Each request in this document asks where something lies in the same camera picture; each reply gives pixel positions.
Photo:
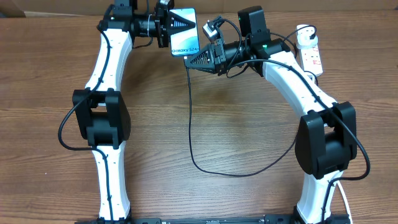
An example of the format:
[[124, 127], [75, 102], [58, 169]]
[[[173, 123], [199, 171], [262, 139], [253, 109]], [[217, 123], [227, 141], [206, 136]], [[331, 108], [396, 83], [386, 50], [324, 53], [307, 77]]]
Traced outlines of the blue Galaxy smartphone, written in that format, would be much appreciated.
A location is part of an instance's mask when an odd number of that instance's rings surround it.
[[170, 49], [173, 57], [184, 57], [199, 52], [200, 43], [198, 38], [197, 15], [194, 8], [171, 9], [169, 18], [180, 16], [192, 22], [196, 27], [179, 33], [167, 33], [170, 37]]

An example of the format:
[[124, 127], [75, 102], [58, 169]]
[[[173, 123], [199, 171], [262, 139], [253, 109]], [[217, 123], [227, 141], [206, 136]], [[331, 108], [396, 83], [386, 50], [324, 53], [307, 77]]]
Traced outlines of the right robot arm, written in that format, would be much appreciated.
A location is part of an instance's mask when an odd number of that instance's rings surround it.
[[272, 83], [292, 107], [300, 122], [292, 144], [304, 171], [301, 198], [288, 217], [291, 223], [351, 223], [350, 213], [334, 215], [330, 210], [343, 172], [356, 157], [356, 112], [348, 103], [338, 103], [317, 85], [317, 78], [297, 63], [285, 37], [266, 26], [259, 6], [239, 11], [239, 39], [224, 41], [225, 19], [217, 17], [203, 26], [209, 44], [185, 60], [188, 70], [227, 74], [234, 67], [251, 67]]

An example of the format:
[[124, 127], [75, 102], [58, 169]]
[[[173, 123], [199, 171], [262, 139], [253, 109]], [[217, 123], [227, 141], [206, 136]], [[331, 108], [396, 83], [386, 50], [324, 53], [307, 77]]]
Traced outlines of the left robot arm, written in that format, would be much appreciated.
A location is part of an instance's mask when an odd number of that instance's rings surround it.
[[132, 223], [124, 174], [124, 150], [131, 118], [121, 94], [127, 58], [136, 37], [156, 38], [174, 57], [199, 51], [195, 9], [158, 1], [153, 12], [137, 14], [136, 1], [115, 1], [97, 28], [101, 47], [91, 78], [72, 96], [73, 110], [98, 171], [101, 205], [95, 223]]

